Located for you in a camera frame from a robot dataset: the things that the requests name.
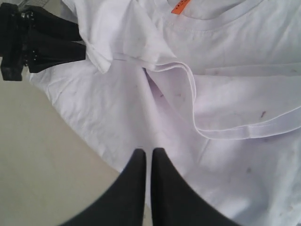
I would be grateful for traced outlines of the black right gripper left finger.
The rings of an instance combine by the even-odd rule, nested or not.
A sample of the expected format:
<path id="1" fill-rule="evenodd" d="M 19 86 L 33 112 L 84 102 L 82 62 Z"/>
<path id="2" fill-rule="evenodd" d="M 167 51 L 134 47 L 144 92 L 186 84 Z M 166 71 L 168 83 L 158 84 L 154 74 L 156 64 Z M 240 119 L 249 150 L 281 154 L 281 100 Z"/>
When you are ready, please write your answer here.
<path id="1" fill-rule="evenodd" d="M 114 183 L 94 203 L 63 226 L 141 226 L 146 187 L 146 154 L 134 150 Z"/>

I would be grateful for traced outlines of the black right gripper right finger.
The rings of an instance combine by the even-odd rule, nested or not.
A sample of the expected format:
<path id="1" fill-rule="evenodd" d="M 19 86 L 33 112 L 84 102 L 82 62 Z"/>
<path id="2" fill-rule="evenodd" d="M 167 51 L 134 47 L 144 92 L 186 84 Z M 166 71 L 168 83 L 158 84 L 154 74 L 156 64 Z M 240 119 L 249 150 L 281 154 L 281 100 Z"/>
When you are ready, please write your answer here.
<path id="1" fill-rule="evenodd" d="M 182 178 L 163 148 L 152 153 L 151 213 L 154 226 L 236 226 Z"/>

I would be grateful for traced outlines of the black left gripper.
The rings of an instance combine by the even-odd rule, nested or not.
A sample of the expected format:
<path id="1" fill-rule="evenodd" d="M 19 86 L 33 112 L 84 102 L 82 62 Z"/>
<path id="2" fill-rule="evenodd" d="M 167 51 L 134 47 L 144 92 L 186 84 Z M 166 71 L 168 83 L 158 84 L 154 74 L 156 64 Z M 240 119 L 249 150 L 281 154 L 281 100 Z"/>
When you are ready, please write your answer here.
<path id="1" fill-rule="evenodd" d="M 50 37 L 72 42 L 32 43 L 34 29 Z M 34 10 L 32 5 L 0 6 L 0 72 L 4 81 L 22 81 L 24 67 L 39 73 L 50 67 L 86 59 L 86 46 L 81 41 L 77 23 L 48 11 Z"/>

